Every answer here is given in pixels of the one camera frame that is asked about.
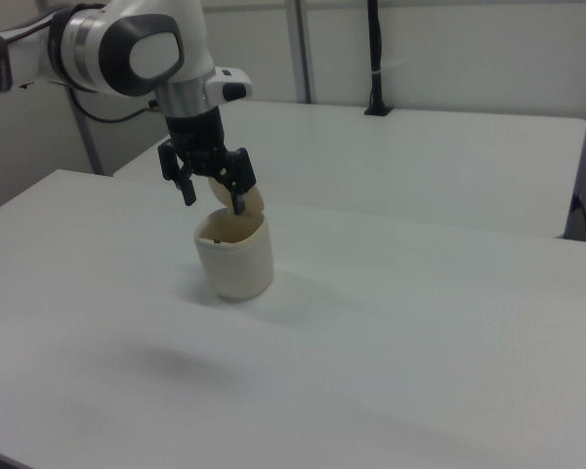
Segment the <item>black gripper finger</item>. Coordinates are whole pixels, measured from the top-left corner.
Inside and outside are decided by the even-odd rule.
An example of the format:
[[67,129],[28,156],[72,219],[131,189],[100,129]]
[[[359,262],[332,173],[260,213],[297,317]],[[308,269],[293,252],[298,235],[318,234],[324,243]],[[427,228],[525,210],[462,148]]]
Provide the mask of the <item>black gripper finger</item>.
[[196,194],[191,180],[192,171],[185,164],[180,164],[171,142],[160,144],[157,151],[163,178],[175,184],[182,193],[185,205],[193,205],[196,202]]
[[223,150],[216,172],[216,197],[234,215],[246,211],[245,196],[255,186],[255,173],[247,149]]

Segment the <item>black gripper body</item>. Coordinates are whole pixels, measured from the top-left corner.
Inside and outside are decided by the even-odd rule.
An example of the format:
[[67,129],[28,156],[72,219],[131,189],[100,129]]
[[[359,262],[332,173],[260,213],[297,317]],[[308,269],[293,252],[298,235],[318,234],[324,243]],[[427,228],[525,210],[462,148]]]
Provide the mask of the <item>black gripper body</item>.
[[192,174],[216,180],[220,152],[225,147],[225,132],[220,109],[214,107],[193,117],[166,117],[169,139],[180,159]]

